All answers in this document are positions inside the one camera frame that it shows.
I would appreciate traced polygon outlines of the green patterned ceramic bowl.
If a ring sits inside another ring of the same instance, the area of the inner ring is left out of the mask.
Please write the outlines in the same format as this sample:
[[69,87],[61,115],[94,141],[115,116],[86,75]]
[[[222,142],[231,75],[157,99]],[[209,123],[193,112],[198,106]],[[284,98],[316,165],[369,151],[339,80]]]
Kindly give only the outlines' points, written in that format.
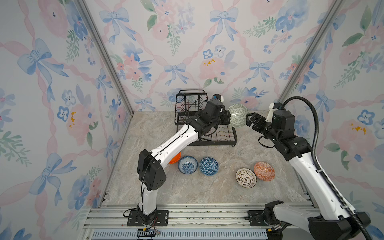
[[246,115],[249,113],[249,110],[246,106],[242,104],[233,104],[228,108],[231,117],[230,117],[230,126],[233,128],[241,128],[246,125]]

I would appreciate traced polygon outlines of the orange plastic bowl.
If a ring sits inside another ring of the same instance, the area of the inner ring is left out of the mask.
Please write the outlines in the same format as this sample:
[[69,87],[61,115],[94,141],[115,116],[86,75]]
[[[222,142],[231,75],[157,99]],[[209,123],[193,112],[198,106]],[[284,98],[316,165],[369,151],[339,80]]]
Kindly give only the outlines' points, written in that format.
[[179,160],[181,159],[181,152],[179,152],[177,155],[175,155],[171,161],[169,162],[169,164],[175,164],[177,163]]

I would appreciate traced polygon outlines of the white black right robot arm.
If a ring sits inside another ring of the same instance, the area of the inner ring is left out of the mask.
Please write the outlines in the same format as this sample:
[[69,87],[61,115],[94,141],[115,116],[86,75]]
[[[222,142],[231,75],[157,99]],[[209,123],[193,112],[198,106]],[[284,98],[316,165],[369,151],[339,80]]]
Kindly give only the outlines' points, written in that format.
[[248,216],[249,221],[263,220],[271,226],[270,233],[282,232],[287,225],[298,227],[315,240],[350,240],[362,233],[371,239],[367,227],[371,219],[365,212],[358,212],[338,191],[321,167],[314,147],[294,134],[295,117],[289,111],[272,110],[267,118],[247,114],[247,126],[270,140],[299,174],[315,199],[320,213],[291,207],[283,201],[265,205],[263,214]]

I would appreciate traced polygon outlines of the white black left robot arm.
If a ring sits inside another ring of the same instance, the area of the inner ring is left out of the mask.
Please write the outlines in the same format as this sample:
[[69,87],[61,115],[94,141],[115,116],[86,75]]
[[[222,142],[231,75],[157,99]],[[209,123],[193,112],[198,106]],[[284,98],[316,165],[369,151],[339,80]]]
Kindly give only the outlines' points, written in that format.
[[157,209],[158,189],[165,183],[165,168],[170,161],[189,144],[208,136],[212,128],[230,123],[230,113],[224,105],[224,97],[215,94],[205,108],[189,117],[181,129],[159,147],[139,154],[137,173],[141,182],[141,201],[138,212],[145,217]]

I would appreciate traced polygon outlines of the blue geometric patterned bowl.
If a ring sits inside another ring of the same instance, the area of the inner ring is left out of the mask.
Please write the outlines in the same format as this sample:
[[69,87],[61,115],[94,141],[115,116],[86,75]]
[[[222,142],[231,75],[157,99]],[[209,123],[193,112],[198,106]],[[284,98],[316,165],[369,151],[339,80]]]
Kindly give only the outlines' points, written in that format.
[[213,176],[219,171],[219,163],[214,158],[205,157],[200,161],[200,171],[206,176]]

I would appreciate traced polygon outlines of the red patterned ceramic bowl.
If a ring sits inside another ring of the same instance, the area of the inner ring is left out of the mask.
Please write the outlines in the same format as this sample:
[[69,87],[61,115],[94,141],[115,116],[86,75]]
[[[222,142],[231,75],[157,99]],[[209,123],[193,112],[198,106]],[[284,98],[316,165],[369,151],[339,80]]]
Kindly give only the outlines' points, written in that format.
[[274,168],[267,162],[257,162],[254,166],[256,177],[265,182],[270,182],[275,178]]

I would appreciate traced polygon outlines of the white brown lattice bowl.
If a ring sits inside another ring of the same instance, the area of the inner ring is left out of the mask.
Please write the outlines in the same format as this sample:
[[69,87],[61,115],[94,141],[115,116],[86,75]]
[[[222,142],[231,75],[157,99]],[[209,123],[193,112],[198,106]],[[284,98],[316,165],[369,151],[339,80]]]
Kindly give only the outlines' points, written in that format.
[[241,168],[236,172],[237,183],[246,189],[251,189],[257,184],[257,177],[253,171]]

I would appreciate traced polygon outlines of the blue floral ceramic bowl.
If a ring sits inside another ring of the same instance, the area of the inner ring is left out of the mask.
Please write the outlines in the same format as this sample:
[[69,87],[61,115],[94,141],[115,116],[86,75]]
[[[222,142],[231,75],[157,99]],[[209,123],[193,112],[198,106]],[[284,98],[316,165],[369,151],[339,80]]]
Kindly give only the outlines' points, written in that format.
[[178,169],[185,175],[194,173],[198,168],[198,161],[192,156],[184,156],[178,162]]

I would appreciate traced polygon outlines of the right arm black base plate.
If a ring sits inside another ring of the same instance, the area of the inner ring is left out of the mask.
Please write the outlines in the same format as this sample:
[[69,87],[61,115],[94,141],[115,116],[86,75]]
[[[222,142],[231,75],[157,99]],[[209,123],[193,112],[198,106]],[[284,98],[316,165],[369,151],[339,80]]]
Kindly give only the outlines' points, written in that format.
[[249,210],[247,211],[245,220],[249,222],[251,227],[267,227],[265,213],[263,210]]

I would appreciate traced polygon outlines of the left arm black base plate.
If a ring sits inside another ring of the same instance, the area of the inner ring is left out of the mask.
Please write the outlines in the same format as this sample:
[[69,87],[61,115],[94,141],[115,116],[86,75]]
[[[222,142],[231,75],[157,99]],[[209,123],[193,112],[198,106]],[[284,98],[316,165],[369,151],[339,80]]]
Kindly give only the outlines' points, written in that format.
[[166,227],[169,221],[168,210],[155,210],[149,215],[145,215],[141,210],[132,210],[128,215],[128,227],[151,227],[153,225]]

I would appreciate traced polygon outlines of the right aluminium corner post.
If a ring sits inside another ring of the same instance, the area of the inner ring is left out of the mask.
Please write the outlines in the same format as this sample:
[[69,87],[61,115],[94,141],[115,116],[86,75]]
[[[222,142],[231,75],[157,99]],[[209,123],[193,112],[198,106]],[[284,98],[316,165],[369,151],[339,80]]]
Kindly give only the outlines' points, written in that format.
[[311,60],[312,56],[315,54],[321,40],[323,39],[323,37],[326,36],[326,32],[332,25],[332,22],[338,15],[344,2],[345,1],[343,0],[336,0],[331,2],[331,5],[323,18],[323,22],[319,25],[317,31],[315,32],[312,41],[309,43],[306,51],[302,56],[301,61],[298,64],[297,69],[294,70],[290,80],[288,81],[287,85],[285,86],[284,90],[279,96],[278,102],[282,102],[288,98],[291,90],[294,88],[294,85],[296,84],[297,80],[301,76],[308,62]]

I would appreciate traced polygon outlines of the aluminium corner post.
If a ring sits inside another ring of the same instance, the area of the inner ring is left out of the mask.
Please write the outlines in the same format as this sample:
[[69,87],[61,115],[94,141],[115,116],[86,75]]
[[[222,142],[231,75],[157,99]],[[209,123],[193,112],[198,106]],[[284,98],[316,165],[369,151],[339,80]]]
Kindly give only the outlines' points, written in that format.
[[288,98],[291,90],[294,88],[294,85],[296,84],[297,80],[301,76],[308,62],[311,60],[312,56],[315,54],[321,40],[323,39],[323,37],[326,36],[326,32],[332,25],[332,22],[338,15],[344,2],[345,1],[343,0],[336,0],[331,2],[331,5],[323,18],[323,22],[319,25],[317,31],[315,32],[312,41],[309,43],[306,51],[302,56],[301,61],[298,64],[297,69],[294,70],[290,80],[288,81],[287,85],[285,86],[284,90],[279,96],[278,102],[282,102]]
[[108,54],[108,51],[105,47],[105,44],[103,43],[102,37],[100,35],[100,32],[95,24],[95,21],[92,17],[92,14],[87,6],[86,1],[83,0],[74,0],[74,3],[76,7],[79,9],[80,15],[85,21],[86,27],[90,31],[90,35],[93,38],[95,45],[98,49],[99,54],[101,55],[101,58],[108,70],[108,73],[110,74],[112,78],[112,82],[115,84],[118,93],[120,94],[123,105],[126,107],[126,109],[129,112],[129,115],[132,117],[134,115],[134,111],[129,103],[127,94],[124,91],[123,85],[120,82],[120,79],[118,78],[117,72],[115,68],[113,67],[112,61],[110,59],[110,56]]

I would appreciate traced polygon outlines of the left aluminium corner post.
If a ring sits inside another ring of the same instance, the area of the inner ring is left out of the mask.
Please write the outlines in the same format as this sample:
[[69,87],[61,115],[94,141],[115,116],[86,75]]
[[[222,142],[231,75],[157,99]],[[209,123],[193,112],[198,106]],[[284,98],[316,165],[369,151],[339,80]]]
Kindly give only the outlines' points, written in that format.
[[120,79],[118,78],[117,72],[115,68],[113,67],[112,61],[110,59],[110,56],[108,54],[108,51],[105,47],[105,44],[103,43],[102,37],[100,35],[100,32],[95,24],[95,21],[92,17],[92,14],[87,6],[86,1],[83,0],[74,0],[74,3],[76,7],[79,9],[80,15],[85,21],[86,27],[90,31],[90,35],[93,38],[95,45],[98,49],[99,54],[101,55],[101,58],[108,70],[108,73],[110,74],[112,78],[112,82],[115,84],[118,93],[120,94],[123,105],[126,107],[126,109],[129,112],[129,115],[132,117],[134,115],[134,111],[129,103],[127,94],[124,91],[123,85],[120,82]]

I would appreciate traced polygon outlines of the aluminium front rail frame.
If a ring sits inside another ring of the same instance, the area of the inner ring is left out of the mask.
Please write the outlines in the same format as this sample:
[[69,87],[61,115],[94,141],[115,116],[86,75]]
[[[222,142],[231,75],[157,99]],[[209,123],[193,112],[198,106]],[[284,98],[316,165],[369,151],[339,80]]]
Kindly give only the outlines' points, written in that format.
[[[110,189],[101,207],[90,210],[77,238],[89,240],[100,229],[120,232],[132,230],[132,227],[127,226],[128,220],[124,218],[123,212],[133,208],[139,200],[140,195],[135,191]],[[172,190],[170,194],[158,193],[158,209],[169,212],[168,225],[159,230],[164,233],[179,229],[250,229],[252,224],[245,220],[248,211],[261,213],[265,204],[275,200],[316,214],[320,211],[309,193],[302,189],[298,192],[284,189],[274,192],[260,186],[251,189],[235,186],[222,191],[195,191],[182,187]]]

